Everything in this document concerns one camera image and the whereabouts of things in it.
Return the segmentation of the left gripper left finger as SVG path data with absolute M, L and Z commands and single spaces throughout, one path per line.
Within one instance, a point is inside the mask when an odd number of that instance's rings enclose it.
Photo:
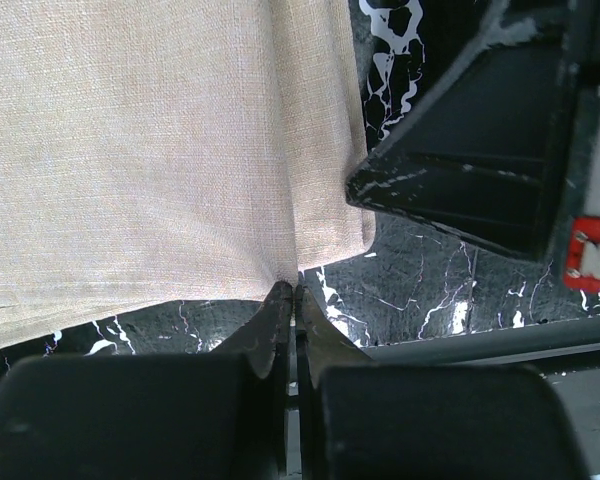
M 276 479 L 293 289 L 208 353 L 58 356 L 0 382 L 0 479 Z

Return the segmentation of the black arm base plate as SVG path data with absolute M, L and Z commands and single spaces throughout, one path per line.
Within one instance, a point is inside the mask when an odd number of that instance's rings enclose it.
M 563 402 L 594 479 L 600 479 L 600 316 L 410 341 L 364 352 L 385 364 L 533 367 Z

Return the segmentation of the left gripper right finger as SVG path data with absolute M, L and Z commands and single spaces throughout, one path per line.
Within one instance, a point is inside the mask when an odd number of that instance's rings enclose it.
M 383 365 L 295 294 L 306 479 L 585 479 L 567 413 L 534 370 Z

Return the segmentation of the beige cloth napkin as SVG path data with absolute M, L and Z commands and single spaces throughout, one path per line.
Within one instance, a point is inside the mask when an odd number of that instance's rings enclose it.
M 0 349 L 366 252 L 345 1 L 0 1 Z

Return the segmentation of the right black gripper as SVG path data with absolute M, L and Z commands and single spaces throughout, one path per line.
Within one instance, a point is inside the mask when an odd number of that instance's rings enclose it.
M 600 290 L 600 1 L 491 1 L 480 30 L 426 42 L 424 96 L 348 202 L 511 259 L 562 251 L 564 284 Z

